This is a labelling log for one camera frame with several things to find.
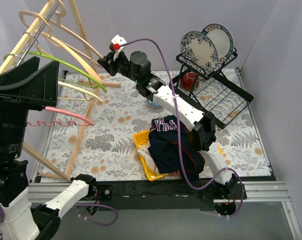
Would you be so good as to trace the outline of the pink hanger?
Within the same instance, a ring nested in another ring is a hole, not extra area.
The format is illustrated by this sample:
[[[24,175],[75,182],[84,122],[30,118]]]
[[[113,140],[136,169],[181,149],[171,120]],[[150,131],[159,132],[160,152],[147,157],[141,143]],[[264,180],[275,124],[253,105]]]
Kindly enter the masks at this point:
[[[59,120],[53,120],[52,123],[46,123],[43,120],[38,120],[37,123],[30,123],[28,121],[27,124],[30,125],[30,126],[33,126],[33,127],[39,127],[41,125],[45,125],[47,127],[52,127],[52,126],[56,126],[56,125],[65,126],[65,127],[70,127],[70,126],[74,126],[74,125],[78,126],[78,127],[85,127],[85,126],[87,127],[87,126],[94,126],[95,125],[87,117],[76,114],[76,113],[73,113],[73,112],[70,112],[70,111],[67,111],[67,110],[63,110],[63,109],[59,109],[59,108],[55,108],[55,107],[51,107],[51,106],[47,106],[43,110],[47,111],[47,112],[54,112],[54,113],[57,113],[57,114],[62,114],[62,115],[70,116],[70,117],[73,117],[73,118],[77,118],[79,120],[82,120],[83,123],[77,123],[74,120],[70,120],[65,124],[62,123]]]

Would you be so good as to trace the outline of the green hanger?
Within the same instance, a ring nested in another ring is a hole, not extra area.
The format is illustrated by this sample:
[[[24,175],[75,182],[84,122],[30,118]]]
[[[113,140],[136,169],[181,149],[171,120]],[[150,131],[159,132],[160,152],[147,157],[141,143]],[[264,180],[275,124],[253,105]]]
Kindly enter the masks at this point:
[[[70,64],[67,61],[64,61],[64,60],[62,60],[60,58],[57,58],[57,57],[55,57],[53,55],[50,55],[50,54],[41,53],[39,51],[29,51],[28,54],[31,54],[31,55],[34,55],[34,56],[37,56],[37,57],[43,57],[43,58],[46,58],[46,59],[49,59],[49,60],[57,61],[60,64],[66,66],[66,67],[68,67],[70,69],[73,69],[74,71],[78,72],[79,74],[85,76],[91,82],[94,82],[96,84],[96,86],[100,87],[104,92],[107,92],[107,89],[103,85],[100,76],[81,57],[78,57],[78,59],[79,59],[80,65],[82,66],[82,68],[84,70],[82,70],[81,68],[76,67],[76,66]]]

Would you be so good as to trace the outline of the cream hanger front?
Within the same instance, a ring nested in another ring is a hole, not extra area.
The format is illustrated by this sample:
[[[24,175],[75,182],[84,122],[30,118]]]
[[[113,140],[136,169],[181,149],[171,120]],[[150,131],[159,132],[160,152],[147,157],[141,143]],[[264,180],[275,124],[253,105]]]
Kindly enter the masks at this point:
[[[73,89],[73,90],[76,90],[78,92],[81,92],[85,98],[85,100],[87,101],[90,101],[91,99],[95,99],[95,100],[98,100],[100,102],[104,102],[99,96],[97,96],[96,94],[90,92],[90,91],[87,91],[85,89],[82,89],[80,87],[76,87],[74,85],[71,85],[71,84],[68,84],[68,83],[64,83],[62,81],[58,81],[58,85],[60,86],[63,86],[63,87],[66,87],[66,88],[70,88],[70,89]]]

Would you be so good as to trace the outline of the cream hanger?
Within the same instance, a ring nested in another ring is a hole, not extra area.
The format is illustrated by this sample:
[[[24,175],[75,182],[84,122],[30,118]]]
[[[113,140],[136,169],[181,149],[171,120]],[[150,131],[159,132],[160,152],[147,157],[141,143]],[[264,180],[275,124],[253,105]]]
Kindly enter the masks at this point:
[[[50,28],[48,29],[48,32],[41,32],[41,35],[44,36],[44,38],[46,40],[48,40],[49,42],[53,43],[55,46],[57,46],[58,48],[63,48],[64,50],[66,50],[78,63],[79,63],[79,59],[78,57],[85,57],[87,58],[91,63],[93,63],[93,59],[89,56],[87,56],[86,54],[82,53],[81,51],[79,51],[78,49],[72,47],[71,45],[59,40],[58,38],[54,37],[51,34],[51,30]],[[38,51],[41,53],[46,53],[43,49],[41,49],[40,47],[38,47]]]
[[[85,53],[87,56],[91,57],[93,59],[93,63],[91,63],[87,58],[82,57],[95,71],[96,67],[99,65],[95,63],[95,60],[93,58],[93,55],[101,56],[101,54],[87,41],[86,34],[84,31],[84,27],[82,24],[81,17],[79,15],[79,10],[77,7],[77,4],[74,0],[69,1],[69,5],[71,8],[71,12],[73,14],[73,18],[75,20],[75,23],[78,27],[78,30],[80,33],[76,33],[72,31],[71,29],[67,28],[62,24],[62,18],[65,17],[67,11],[65,4],[61,0],[49,0],[49,4],[52,4],[51,7],[48,7],[49,10],[52,10],[52,16],[49,17],[49,14],[41,14],[39,12],[33,12],[33,11],[27,11],[27,10],[22,10],[19,12],[19,18],[24,26],[27,28],[30,27],[29,24],[26,23],[25,16],[31,16],[34,17],[35,20],[39,20],[40,22],[43,23],[44,27],[47,28],[47,30],[35,30],[35,33],[40,33],[43,32],[48,32],[48,29],[50,28],[51,34],[52,34],[52,27],[57,27],[58,29],[62,30],[63,32],[67,33],[68,35],[72,36],[79,42],[81,42],[84,46]]]
[[[80,87],[76,87],[74,85],[71,85],[71,84],[68,84],[68,83],[64,83],[62,81],[58,81],[58,85],[60,86],[63,86],[63,87],[66,87],[66,88],[70,88],[70,89],[73,89],[73,90],[76,90],[78,92],[81,92],[85,98],[85,100],[87,101],[90,101],[91,99],[95,99],[95,100],[98,100],[100,102],[104,102],[99,96],[97,96],[96,94],[90,92],[90,91],[87,91],[85,89],[82,89]]]

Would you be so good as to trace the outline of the white tank top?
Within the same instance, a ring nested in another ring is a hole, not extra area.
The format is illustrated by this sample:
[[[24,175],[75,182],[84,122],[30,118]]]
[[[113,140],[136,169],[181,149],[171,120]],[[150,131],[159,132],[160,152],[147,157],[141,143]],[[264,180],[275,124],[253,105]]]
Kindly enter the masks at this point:
[[[148,148],[150,147],[150,143],[147,142],[146,145],[139,145],[139,149],[137,150],[138,154],[144,159],[146,167],[149,172],[159,174],[159,170],[153,160],[152,156]]]

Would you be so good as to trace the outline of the navy tank top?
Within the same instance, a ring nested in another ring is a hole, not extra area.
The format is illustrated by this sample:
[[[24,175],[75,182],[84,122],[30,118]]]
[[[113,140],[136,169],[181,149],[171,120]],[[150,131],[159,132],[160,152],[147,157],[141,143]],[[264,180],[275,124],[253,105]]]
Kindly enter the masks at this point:
[[[167,115],[153,119],[148,134],[150,146],[148,151],[153,158],[161,174],[171,174],[178,172],[182,174],[179,159],[177,118],[174,115]],[[199,179],[199,174],[203,172],[205,159],[194,150],[187,142],[189,130],[181,122],[181,147],[183,165],[189,181]]]

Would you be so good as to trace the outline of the red tank top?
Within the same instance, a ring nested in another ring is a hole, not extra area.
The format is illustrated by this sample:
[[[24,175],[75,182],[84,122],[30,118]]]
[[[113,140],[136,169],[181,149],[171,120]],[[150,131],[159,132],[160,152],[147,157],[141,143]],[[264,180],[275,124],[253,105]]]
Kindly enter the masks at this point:
[[[180,171],[174,171],[170,173],[171,176],[179,176],[180,175]]]

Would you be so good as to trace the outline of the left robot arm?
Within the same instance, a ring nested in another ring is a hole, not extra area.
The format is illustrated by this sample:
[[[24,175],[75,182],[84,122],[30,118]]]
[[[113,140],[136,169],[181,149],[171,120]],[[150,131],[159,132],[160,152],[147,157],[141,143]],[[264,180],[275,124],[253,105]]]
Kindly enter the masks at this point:
[[[80,174],[51,201],[35,208],[29,202],[28,161],[20,160],[28,114],[55,109],[58,97],[59,63],[39,64],[35,56],[0,74],[0,228],[5,240],[49,240],[70,208],[97,194],[95,178]]]

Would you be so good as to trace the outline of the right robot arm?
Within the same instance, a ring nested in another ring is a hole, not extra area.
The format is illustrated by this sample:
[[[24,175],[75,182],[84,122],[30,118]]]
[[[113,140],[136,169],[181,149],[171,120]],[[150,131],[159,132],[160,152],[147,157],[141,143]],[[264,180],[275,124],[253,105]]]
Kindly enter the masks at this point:
[[[158,76],[152,74],[151,63],[142,51],[133,52],[130,57],[118,52],[110,52],[97,60],[111,76],[121,74],[136,83],[136,89],[143,97],[161,105],[177,118],[177,142],[180,167],[186,183],[194,190],[204,190],[215,184],[217,194],[228,199],[235,194],[235,187],[241,185],[241,179],[232,168],[223,161],[215,136],[215,117],[211,112],[204,113],[195,109],[180,98],[172,86],[168,86]],[[181,129],[185,125],[189,130],[187,142],[206,160],[213,178],[202,187],[195,187],[189,181],[184,166]]]

